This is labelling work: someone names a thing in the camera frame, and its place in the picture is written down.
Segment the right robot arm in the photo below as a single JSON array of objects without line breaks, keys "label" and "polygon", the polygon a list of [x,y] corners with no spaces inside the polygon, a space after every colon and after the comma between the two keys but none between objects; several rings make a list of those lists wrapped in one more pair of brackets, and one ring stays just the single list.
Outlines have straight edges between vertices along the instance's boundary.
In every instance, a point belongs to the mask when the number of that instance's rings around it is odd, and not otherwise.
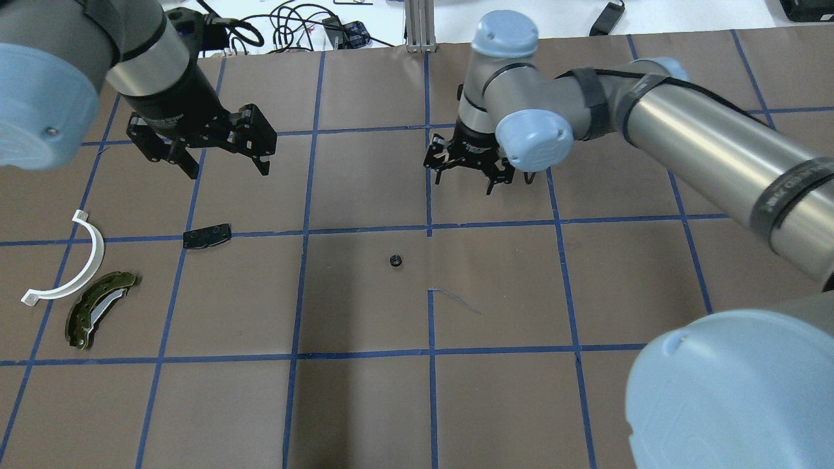
[{"label": "right robot arm", "polygon": [[533,184],[485,195],[456,169],[431,190],[429,279],[435,458],[442,468],[632,468],[634,364],[670,332],[718,345],[649,397],[669,436],[663,468],[718,445],[726,468],[831,468],[832,374],[762,321],[816,282],[649,156],[608,135]]}]

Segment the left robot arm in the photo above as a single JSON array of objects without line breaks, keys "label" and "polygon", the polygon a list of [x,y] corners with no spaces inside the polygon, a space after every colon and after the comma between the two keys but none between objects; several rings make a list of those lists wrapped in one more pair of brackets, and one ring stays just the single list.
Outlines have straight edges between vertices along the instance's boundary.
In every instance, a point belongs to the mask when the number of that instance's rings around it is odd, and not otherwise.
[{"label": "left robot arm", "polygon": [[3,1],[1,164],[60,168],[84,142],[104,84],[133,109],[127,136],[146,160],[190,179],[190,149],[219,148],[269,173],[277,135],[254,104],[231,112],[199,67],[215,31],[251,30],[207,10],[157,1]]}]

